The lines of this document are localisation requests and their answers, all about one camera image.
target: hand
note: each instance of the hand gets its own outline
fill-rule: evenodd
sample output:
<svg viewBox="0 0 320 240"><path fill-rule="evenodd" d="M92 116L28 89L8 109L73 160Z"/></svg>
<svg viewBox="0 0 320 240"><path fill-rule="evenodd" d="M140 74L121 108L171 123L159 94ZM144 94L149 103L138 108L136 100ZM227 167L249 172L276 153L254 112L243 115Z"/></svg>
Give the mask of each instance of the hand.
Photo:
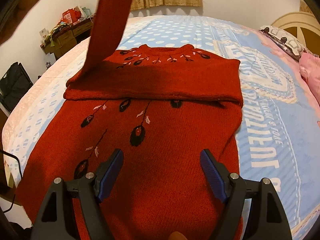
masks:
<svg viewBox="0 0 320 240"><path fill-rule="evenodd" d="M168 240L187 240L186 237L179 233L179 232L173 232L170 236Z"/></svg>
<svg viewBox="0 0 320 240"><path fill-rule="evenodd" d="M24 19L28 11L38 2L39 0L20 0L13 14L6 22L4 28L0 32L0 45L7 41L13 35L20 22Z"/></svg>

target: fingertip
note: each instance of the fingertip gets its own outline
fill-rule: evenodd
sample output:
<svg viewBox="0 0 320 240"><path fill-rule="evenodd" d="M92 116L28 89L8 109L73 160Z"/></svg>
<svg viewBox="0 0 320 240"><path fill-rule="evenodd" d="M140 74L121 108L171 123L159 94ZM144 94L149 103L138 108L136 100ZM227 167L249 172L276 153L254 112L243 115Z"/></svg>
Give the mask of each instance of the fingertip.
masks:
<svg viewBox="0 0 320 240"><path fill-rule="evenodd" d="M187 240L186 237L179 233L179 232L173 232L170 236L168 240Z"/></svg>

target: black cable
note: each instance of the black cable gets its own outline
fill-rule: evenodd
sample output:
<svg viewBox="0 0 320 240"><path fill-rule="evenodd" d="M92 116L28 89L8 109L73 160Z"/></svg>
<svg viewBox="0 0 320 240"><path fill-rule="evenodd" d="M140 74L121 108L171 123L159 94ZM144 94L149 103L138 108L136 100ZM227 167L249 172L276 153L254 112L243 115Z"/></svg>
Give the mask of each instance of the black cable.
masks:
<svg viewBox="0 0 320 240"><path fill-rule="evenodd" d="M10 153L8 153L8 152L5 152L4 150L1 150L1 149L0 149L0 152L1 152L2 154L4 154L4 155L7 155L7 156L11 157L11 158L14 158L14 159L18 162L19 172L20 172L20 176L21 176L21 178L22 178L21 166L20 166L20 161L19 161L18 157L15 156L15 155L13 155L13 154L10 154Z"/></svg>
<svg viewBox="0 0 320 240"><path fill-rule="evenodd" d="M4 211L3 213L7 213L7 212L9 212L9 211L12 209L13 204L14 204L14 199L15 199L15 198L16 198L16 195L14 194L10 208L9 208L9 209L7 209L6 211Z"/></svg>

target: pink pillow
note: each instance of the pink pillow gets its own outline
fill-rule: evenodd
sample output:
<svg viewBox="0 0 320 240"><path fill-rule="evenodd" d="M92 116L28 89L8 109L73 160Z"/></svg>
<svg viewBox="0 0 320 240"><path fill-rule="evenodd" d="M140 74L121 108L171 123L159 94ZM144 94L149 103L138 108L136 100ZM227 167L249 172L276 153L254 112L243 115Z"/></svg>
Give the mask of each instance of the pink pillow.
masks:
<svg viewBox="0 0 320 240"><path fill-rule="evenodd" d="M300 74L320 104L320 58L303 53L299 61Z"/></svg>

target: sweater neckline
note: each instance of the sweater neckline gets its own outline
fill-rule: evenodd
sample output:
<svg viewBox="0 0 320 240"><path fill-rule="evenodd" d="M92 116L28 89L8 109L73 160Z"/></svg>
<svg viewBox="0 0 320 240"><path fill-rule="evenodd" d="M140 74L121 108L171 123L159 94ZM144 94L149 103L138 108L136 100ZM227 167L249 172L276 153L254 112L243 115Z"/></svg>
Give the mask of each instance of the sweater neckline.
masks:
<svg viewBox="0 0 320 240"><path fill-rule="evenodd" d="M151 48L147 44L140 46L140 50L148 54L149 56L171 56L177 54L183 54L186 51L195 49L191 44L183 45L180 48L165 48L165 47L155 47Z"/></svg>

